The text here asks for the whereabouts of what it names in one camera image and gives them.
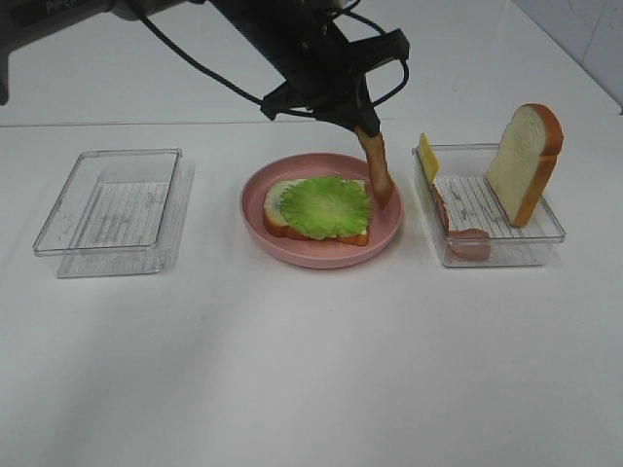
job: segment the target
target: white table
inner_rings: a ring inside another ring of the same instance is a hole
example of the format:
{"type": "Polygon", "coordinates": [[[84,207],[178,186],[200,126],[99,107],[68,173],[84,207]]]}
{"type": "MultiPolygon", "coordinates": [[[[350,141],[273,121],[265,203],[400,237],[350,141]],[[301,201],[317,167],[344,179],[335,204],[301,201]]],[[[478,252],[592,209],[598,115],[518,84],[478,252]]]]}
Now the white table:
{"type": "MultiPolygon", "coordinates": [[[[37,100],[21,88],[34,79],[26,59],[50,56],[50,41],[16,54],[0,128],[0,465],[622,464],[616,104],[512,4],[364,6],[412,43],[411,84],[381,112],[406,213],[381,255],[348,269],[267,255],[238,195],[283,156],[361,156],[354,136],[264,123],[220,94],[210,95],[219,112],[192,95],[155,102],[133,83],[97,107],[93,91],[106,84],[71,77],[37,100]],[[421,131],[433,143],[495,142],[528,101],[549,104],[566,133],[547,192],[568,240],[542,268],[444,269],[411,148],[421,131]],[[134,125],[101,125],[112,121],[134,125]],[[196,165],[174,269],[58,280],[33,256],[78,154],[172,146],[196,165]]],[[[118,33],[113,44],[140,34],[92,24],[118,33]]],[[[76,27],[50,40],[96,42],[76,27]]],[[[149,61],[129,73],[154,74],[161,61],[149,61]]],[[[188,94],[211,86],[190,72],[163,79],[188,94]]]]}

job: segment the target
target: white bread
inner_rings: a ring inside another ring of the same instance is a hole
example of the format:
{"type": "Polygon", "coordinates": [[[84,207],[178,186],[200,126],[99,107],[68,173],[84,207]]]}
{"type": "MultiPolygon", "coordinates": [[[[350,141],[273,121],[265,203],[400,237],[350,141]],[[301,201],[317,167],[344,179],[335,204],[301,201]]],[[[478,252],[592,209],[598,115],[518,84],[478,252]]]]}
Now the white bread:
{"type": "MultiPolygon", "coordinates": [[[[264,227],[267,232],[274,236],[286,236],[294,240],[310,240],[310,241],[322,241],[315,240],[308,236],[305,236],[290,226],[285,221],[279,206],[281,203],[281,195],[283,192],[292,185],[297,185],[303,182],[305,179],[300,178],[296,180],[282,180],[273,184],[266,193],[264,199],[264,227]]],[[[361,190],[365,191],[365,182],[363,180],[353,180],[361,186],[361,190]]],[[[363,229],[361,233],[352,236],[338,236],[335,238],[328,238],[328,240],[339,241],[341,243],[347,243],[350,245],[364,246],[368,244],[368,230],[363,229]]]]}
{"type": "Polygon", "coordinates": [[[563,147],[563,131],[542,104],[519,107],[504,130],[487,181],[511,225],[530,220],[563,147]]]}

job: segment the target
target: white wall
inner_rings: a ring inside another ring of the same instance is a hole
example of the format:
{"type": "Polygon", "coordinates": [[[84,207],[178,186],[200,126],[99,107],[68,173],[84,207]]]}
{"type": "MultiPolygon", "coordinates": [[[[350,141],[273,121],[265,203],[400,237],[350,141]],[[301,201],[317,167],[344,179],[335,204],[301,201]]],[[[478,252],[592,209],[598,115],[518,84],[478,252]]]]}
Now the white wall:
{"type": "Polygon", "coordinates": [[[623,0],[514,0],[623,106],[623,0]]]}

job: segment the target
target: lettuce leaf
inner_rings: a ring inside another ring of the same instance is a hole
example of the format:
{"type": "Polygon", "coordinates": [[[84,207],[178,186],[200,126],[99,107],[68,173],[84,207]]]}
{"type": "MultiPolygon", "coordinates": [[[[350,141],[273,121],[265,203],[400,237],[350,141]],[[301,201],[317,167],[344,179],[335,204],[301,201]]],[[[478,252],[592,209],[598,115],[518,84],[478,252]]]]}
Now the lettuce leaf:
{"type": "Polygon", "coordinates": [[[308,178],[285,190],[279,205],[291,228],[316,240],[361,234],[371,209],[362,185],[340,177],[308,178]]]}

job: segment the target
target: plastic tray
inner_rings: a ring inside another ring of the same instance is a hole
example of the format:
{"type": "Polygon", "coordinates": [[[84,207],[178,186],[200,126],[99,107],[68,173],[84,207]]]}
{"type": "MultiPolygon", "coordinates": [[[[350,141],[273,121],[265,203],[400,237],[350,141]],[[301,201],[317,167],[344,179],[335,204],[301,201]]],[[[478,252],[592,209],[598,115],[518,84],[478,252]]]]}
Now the plastic tray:
{"type": "Polygon", "coordinates": [[[158,272],[176,260],[192,178],[178,149],[76,160],[33,245],[57,277],[158,272]]]}
{"type": "Polygon", "coordinates": [[[544,198],[525,227],[516,228],[508,223],[485,178],[497,144],[432,148],[441,165],[436,185],[446,203],[450,232],[444,229],[418,148],[414,149],[415,178],[441,263],[449,268],[546,264],[555,246],[565,240],[565,230],[544,198]]]}

